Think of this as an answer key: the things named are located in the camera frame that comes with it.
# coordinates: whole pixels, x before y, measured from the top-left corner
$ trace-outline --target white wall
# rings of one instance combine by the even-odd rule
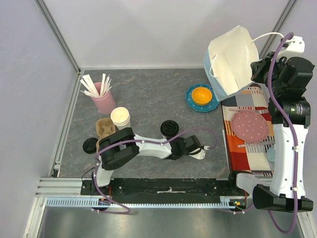
[[[81,68],[202,66],[237,25],[270,32],[285,0],[45,0]],[[257,41],[259,50],[265,39]]]
[[[33,0],[0,7],[0,237],[23,235],[75,72]]]
[[[280,31],[283,35],[294,32],[294,35],[303,37],[305,52],[302,57],[316,65],[314,76],[307,86],[304,96],[312,107],[311,126],[304,150],[304,186],[307,197],[315,202],[312,211],[315,222],[317,221],[317,27],[316,27],[317,1],[299,0],[291,12],[285,25]],[[277,40],[272,51],[276,50],[279,43]]]

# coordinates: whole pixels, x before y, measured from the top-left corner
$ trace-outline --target red plate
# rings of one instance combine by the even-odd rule
[[[240,139],[249,143],[259,143],[269,133],[267,121],[252,110],[236,113],[232,119],[232,129]]]

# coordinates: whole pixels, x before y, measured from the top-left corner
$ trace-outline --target gray floor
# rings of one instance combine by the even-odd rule
[[[287,230],[293,214],[275,212]],[[303,238],[297,227],[283,235],[267,211],[233,215],[219,209],[132,209],[130,215],[97,214],[89,208],[47,207],[38,238]]]
[[[208,151],[203,160],[184,157],[177,161],[136,157],[113,173],[115,178],[227,178],[228,163],[223,142],[221,106],[209,113],[199,113],[185,102],[185,92],[196,83],[208,83],[203,69],[135,69],[85,71],[93,81],[101,81],[102,73],[112,78],[111,92],[117,107],[126,107],[131,115],[134,133],[161,138],[159,127],[167,119],[175,120],[180,131],[208,127],[218,137],[217,147]],[[60,177],[79,178],[95,165],[93,156],[82,149],[89,137],[97,137],[95,123],[109,117],[98,113],[90,97],[79,93],[73,114]],[[208,132],[195,134],[203,145],[213,145],[215,138]]]

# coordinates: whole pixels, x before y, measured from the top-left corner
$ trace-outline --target orange bowl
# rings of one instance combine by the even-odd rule
[[[192,92],[194,102],[200,106],[208,104],[212,99],[212,93],[208,88],[198,87]]]

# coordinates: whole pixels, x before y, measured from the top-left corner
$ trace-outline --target cable clip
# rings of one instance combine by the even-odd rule
[[[300,148],[301,148],[301,147],[300,147],[299,145],[298,145],[298,146],[294,146],[294,147],[293,147],[293,150],[295,150],[295,152],[297,152],[297,153],[298,153],[298,152],[299,152],[299,150],[300,150]]]

